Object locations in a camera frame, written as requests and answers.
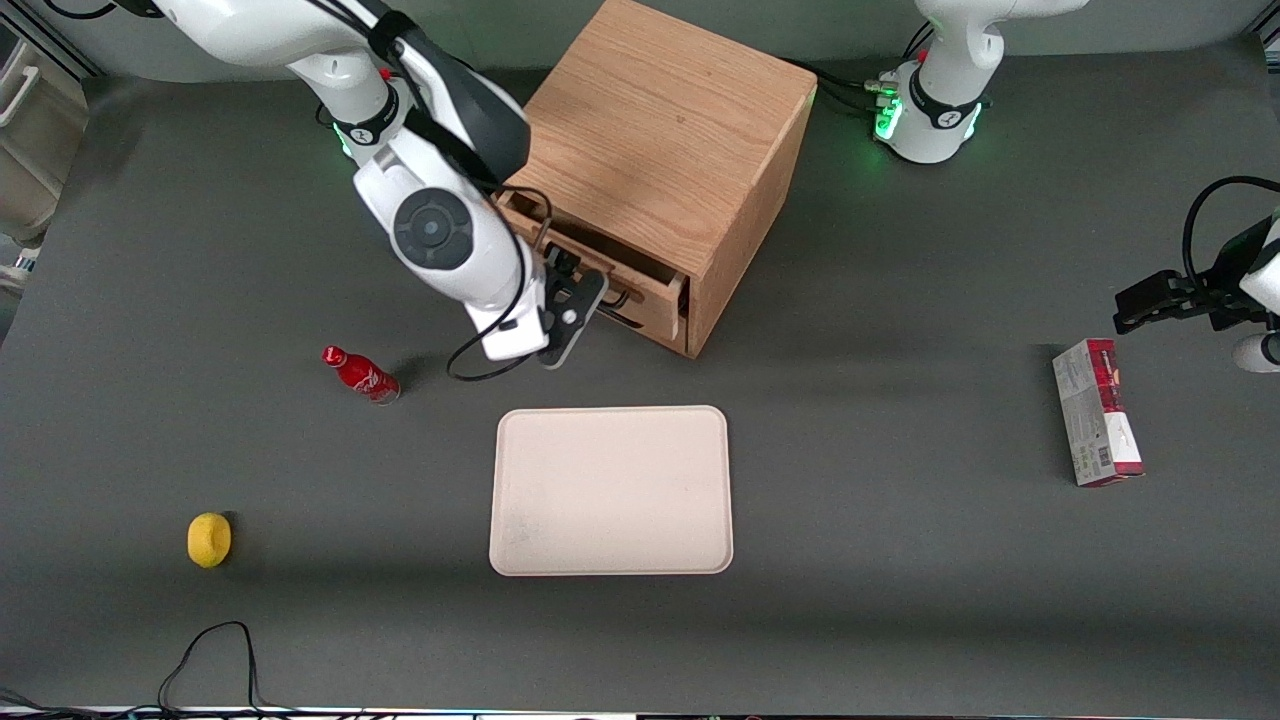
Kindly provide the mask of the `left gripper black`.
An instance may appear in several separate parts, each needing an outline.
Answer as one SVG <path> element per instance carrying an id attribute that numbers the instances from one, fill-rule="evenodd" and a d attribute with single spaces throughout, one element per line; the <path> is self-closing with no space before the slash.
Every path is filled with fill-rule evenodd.
<path id="1" fill-rule="evenodd" d="M 1247 322 L 1276 328 L 1276 311 L 1242 288 L 1245 275 L 1261 268 L 1265 246 L 1272 240 L 1274 223 L 1256 222 L 1224 243 L 1210 269 L 1198 272 L 1193 232 L 1185 232 L 1185 273 L 1215 331 Z M 1183 319 L 1188 302 L 1190 282 L 1183 274 L 1170 269 L 1156 272 L 1115 295 L 1115 331 L 1129 334 L 1153 322 Z"/>

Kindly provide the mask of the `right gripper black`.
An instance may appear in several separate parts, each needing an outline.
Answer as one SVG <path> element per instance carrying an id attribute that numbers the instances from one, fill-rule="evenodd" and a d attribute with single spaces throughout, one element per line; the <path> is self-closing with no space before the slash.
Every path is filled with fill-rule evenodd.
<path id="1" fill-rule="evenodd" d="M 558 245 L 548 245 L 543 252 L 545 269 L 545 300 L 572 301 L 579 292 L 580 258 Z M 625 306 L 634 299 L 627 288 L 608 288 L 599 301 L 602 306 Z"/>

